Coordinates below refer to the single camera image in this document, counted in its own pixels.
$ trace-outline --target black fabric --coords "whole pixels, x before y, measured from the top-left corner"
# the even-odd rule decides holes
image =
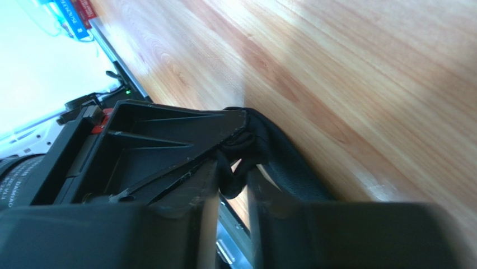
[[[236,197],[246,185],[248,171],[262,164],[282,191],[299,200],[335,200],[278,126],[255,109],[226,110],[247,111],[246,127],[217,152],[219,188],[227,199]],[[230,163],[239,159],[232,172]]]

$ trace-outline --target wooden table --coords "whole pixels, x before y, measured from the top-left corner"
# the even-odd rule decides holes
[[[258,109],[340,198],[437,202],[477,250],[476,2],[91,2],[155,102]]]

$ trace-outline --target red book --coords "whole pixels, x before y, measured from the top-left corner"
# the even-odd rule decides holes
[[[78,13],[79,17],[83,21],[86,29],[91,29],[91,25],[88,20],[96,18],[95,10],[89,0],[71,0],[74,9]]]

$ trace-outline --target red component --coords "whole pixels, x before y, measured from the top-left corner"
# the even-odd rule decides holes
[[[104,129],[104,127],[107,124],[107,121],[109,120],[109,116],[113,112],[113,109],[112,108],[105,108],[105,109],[102,110],[102,112],[105,114],[105,117],[102,120],[101,125],[96,125],[96,126],[93,127],[93,130],[91,130],[92,135],[99,135],[102,132],[102,130]]]

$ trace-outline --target hole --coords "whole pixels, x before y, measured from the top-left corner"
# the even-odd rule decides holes
[[[128,195],[119,199],[119,202],[133,202],[135,200],[134,196]]]

